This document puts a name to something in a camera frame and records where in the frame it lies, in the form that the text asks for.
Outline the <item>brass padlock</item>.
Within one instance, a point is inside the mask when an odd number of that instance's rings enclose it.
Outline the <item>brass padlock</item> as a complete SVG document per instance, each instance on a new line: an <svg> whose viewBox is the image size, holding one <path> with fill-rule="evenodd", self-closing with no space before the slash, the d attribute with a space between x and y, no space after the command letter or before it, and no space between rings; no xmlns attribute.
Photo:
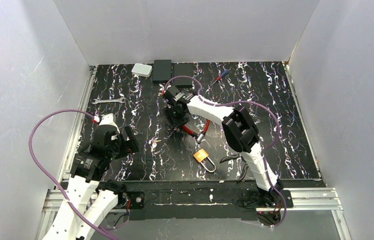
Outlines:
<svg viewBox="0 0 374 240"><path fill-rule="evenodd" d="M216 171L216 165L213 162L213 160L209 157L209 154L205 149L200 149L197 151L193 157L196 159L196 161L203 166L203 168L208 172L208 173L214 173ZM209 169L207 164L210 164L212 166L212 169Z"/></svg>

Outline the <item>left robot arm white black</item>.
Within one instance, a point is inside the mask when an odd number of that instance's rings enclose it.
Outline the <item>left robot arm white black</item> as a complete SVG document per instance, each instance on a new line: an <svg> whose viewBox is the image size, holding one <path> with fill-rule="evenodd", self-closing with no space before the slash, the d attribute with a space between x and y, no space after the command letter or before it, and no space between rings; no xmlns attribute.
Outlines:
<svg viewBox="0 0 374 240"><path fill-rule="evenodd" d="M128 209L131 200L124 183L100 181L113 160L138 152L138 142L129 126L124 137L112 113L95 118L98 123L89 147L75 157L70 171L67 199L45 234L46 240L89 240L113 208Z"/></svg>

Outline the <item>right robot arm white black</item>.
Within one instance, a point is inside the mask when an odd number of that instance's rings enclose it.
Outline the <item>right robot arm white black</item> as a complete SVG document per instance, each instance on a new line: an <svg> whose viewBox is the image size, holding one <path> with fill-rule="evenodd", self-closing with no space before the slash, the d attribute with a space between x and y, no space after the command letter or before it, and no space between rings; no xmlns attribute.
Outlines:
<svg viewBox="0 0 374 240"><path fill-rule="evenodd" d="M264 159L257 125L246 107L238 103L212 102L175 86L164 90L163 98L167 101L165 117L174 126L185 125L191 115L221 126L229 147L246 161L262 195L270 200L279 196L282 185Z"/></svg>

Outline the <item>black box right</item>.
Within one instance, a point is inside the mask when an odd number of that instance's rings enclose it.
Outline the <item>black box right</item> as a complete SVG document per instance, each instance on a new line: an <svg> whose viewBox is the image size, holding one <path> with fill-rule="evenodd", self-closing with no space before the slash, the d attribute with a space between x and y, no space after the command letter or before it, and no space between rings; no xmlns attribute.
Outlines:
<svg viewBox="0 0 374 240"><path fill-rule="evenodd" d="M193 87L193 81L189 78L193 75L193 64L177 63L174 64L174 77L177 77L172 83L179 89Z"/></svg>

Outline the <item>black box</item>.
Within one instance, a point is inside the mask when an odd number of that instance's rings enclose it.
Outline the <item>black box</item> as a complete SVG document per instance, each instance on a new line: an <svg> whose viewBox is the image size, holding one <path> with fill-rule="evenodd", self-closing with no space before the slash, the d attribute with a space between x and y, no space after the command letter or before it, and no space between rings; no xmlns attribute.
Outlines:
<svg viewBox="0 0 374 240"><path fill-rule="evenodd" d="M152 82L166 83L171 78L172 62L170 59L154 60Z"/></svg>
<svg viewBox="0 0 374 240"><path fill-rule="evenodd" d="M177 63L174 64L174 77L177 77L172 83L179 89L193 87L193 81L189 78L193 75L193 64Z"/></svg>

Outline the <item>black box left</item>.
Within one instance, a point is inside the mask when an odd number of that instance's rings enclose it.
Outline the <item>black box left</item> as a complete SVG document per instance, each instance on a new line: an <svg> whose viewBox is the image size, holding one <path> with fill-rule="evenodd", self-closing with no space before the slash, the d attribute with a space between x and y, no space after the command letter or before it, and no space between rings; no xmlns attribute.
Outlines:
<svg viewBox="0 0 374 240"><path fill-rule="evenodd" d="M152 82L166 83L171 78L172 62L170 59L154 60Z"/></svg>

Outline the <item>white rectangular box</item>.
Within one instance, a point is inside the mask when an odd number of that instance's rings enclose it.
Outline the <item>white rectangular box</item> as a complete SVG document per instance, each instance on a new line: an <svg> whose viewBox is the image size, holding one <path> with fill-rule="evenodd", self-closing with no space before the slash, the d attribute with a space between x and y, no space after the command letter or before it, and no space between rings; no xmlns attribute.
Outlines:
<svg viewBox="0 0 374 240"><path fill-rule="evenodd" d="M149 77L152 73L152 66L142 63L134 64L132 74L140 77Z"/></svg>

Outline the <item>silver open-end wrench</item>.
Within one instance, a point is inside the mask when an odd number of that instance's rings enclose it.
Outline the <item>silver open-end wrench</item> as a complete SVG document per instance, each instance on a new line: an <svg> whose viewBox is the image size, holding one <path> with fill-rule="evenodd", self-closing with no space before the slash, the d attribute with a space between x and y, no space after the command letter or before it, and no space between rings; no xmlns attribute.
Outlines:
<svg viewBox="0 0 374 240"><path fill-rule="evenodd" d="M125 103L125 98L117 98L117 99L93 99L91 101L91 104L96 105L96 104L106 104L106 103L120 103L123 104Z"/></svg>

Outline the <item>red blue screwdriver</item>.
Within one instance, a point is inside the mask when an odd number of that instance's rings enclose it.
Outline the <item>red blue screwdriver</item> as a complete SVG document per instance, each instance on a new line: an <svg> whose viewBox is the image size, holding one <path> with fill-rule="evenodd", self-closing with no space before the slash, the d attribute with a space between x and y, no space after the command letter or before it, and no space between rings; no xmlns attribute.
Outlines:
<svg viewBox="0 0 374 240"><path fill-rule="evenodd" d="M210 85L210 87L212 87L215 83L219 82L220 80L222 80L224 77L226 77L226 75L229 73L229 70L226 69L224 70Z"/></svg>

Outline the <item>black pliers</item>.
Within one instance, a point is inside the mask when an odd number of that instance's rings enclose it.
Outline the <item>black pliers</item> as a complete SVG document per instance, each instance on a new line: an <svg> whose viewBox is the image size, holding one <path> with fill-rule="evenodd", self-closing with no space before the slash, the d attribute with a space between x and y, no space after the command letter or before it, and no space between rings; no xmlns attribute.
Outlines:
<svg viewBox="0 0 374 240"><path fill-rule="evenodd" d="M239 153L229 153L217 161L219 181L246 182L254 180L244 157Z"/></svg>

